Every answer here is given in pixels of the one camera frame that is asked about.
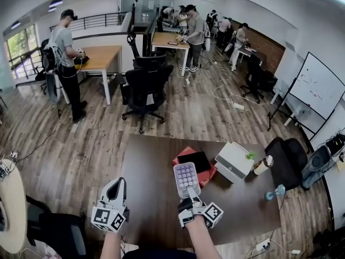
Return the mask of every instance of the whiteboard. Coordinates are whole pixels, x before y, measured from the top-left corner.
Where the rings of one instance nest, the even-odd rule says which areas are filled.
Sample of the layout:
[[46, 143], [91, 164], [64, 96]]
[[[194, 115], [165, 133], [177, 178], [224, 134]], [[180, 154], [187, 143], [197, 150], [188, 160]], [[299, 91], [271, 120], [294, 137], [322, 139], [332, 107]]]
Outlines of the whiteboard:
[[345, 85], [311, 53], [308, 53], [290, 94], [327, 119], [345, 92]]

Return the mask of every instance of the brick wall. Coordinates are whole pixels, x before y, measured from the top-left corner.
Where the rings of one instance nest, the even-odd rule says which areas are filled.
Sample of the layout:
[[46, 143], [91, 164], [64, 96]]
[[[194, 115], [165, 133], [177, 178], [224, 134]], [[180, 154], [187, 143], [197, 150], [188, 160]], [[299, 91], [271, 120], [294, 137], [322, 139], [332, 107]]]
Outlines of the brick wall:
[[[231, 24], [234, 30], [238, 29], [239, 23], [232, 21]], [[263, 67], [274, 74], [285, 52], [285, 47], [252, 28], [247, 30], [246, 38], [249, 39], [251, 48], [266, 55], [267, 61]]]

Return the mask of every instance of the small plant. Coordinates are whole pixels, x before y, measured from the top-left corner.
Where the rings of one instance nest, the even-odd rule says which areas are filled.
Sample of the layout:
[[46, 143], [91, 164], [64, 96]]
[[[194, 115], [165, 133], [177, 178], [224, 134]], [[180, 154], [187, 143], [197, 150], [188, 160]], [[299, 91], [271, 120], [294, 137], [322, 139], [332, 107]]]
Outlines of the small plant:
[[246, 158], [249, 159], [249, 160], [254, 160], [254, 157], [256, 156], [257, 154], [255, 152], [248, 152], [246, 154]]

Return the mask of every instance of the sneaker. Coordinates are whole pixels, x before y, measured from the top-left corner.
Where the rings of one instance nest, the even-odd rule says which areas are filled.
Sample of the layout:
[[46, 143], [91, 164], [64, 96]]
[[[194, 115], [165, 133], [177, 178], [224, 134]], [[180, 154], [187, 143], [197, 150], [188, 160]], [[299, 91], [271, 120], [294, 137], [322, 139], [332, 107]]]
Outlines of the sneaker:
[[85, 116], [86, 116], [86, 112], [85, 112], [85, 110], [82, 110], [80, 117], [76, 118], [76, 119], [73, 119], [73, 123], [74, 124], [79, 123], [80, 121], [82, 121], [85, 118]]
[[196, 72], [196, 71], [198, 71], [198, 67], [192, 66], [192, 68], [189, 71], [190, 72]]
[[80, 104], [81, 108], [84, 109], [87, 106], [87, 101], [82, 101]]
[[186, 66], [186, 67], [185, 67], [185, 70], [186, 70], [186, 71], [189, 71], [189, 70], [190, 70], [190, 67], [187, 67], [187, 66]]

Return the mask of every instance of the window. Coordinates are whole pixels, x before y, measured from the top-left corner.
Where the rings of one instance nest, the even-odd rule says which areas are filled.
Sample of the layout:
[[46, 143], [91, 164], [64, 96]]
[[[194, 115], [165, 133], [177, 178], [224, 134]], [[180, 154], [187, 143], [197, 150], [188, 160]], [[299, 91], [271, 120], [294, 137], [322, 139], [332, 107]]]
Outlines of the window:
[[8, 61], [15, 79], [36, 75], [35, 67], [41, 67], [34, 25], [17, 33], [5, 43]]

